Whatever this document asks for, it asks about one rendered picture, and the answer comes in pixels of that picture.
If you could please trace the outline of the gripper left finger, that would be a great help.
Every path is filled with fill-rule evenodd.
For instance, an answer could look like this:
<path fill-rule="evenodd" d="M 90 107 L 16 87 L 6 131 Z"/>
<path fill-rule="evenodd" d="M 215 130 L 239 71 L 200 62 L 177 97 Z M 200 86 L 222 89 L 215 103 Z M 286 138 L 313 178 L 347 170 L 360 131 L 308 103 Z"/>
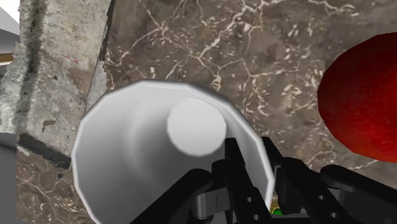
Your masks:
<path fill-rule="evenodd" d="M 222 212 L 226 224 L 272 219 L 250 180 L 236 139 L 225 139 L 225 157 L 213 162 L 211 169 L 188 171 L 130 224 L 211 224 Z"/>

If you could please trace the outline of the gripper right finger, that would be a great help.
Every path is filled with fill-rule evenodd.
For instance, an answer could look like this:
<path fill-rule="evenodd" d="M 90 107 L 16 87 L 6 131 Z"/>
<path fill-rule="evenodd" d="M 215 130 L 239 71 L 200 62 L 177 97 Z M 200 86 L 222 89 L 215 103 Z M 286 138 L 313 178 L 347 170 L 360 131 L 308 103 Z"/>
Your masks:
<path fill-rule="evenodd" d="M 282 224 L 397 224 L 397 190 L 340 165 L 319 172 L 262 139 L 275 176 Z"/>

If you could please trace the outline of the white cup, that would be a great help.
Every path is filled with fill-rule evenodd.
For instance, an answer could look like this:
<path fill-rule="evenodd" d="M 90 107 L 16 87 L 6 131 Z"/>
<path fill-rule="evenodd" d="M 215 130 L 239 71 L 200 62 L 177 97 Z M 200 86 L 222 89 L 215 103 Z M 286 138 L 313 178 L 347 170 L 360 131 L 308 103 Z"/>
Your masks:
<path fill-rule="evenodd" d="M 189 170 L 224 158 L 228 137 L 270 204 L 275 177 L 263 141 L 226 97 L 194 83 L 139 80 L 104 94 L 81 119 L 74 185 L 96 224 L 130 224 Z"/>

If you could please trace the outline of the red apple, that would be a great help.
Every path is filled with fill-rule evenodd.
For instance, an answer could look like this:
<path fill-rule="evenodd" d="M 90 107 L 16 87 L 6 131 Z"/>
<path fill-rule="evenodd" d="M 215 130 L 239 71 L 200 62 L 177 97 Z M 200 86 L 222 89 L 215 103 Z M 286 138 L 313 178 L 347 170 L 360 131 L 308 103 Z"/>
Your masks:
<path fill-rule="evenodd" d="M 397 32 L 341 54 L 317 91 L 326 127 L 354 153 L 397 163 Z"/>

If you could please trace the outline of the grey concrete robot stand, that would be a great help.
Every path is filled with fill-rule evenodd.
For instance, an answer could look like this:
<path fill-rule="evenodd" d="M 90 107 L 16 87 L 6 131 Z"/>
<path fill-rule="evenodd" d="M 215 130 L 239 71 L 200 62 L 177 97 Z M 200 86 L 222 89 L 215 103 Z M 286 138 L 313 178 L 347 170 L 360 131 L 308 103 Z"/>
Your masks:
<path fill-rule="evenodd" d="M 20 40 L 0 74 L 0 145 L 67 169 L 116 0 L 19 0 Z"/>

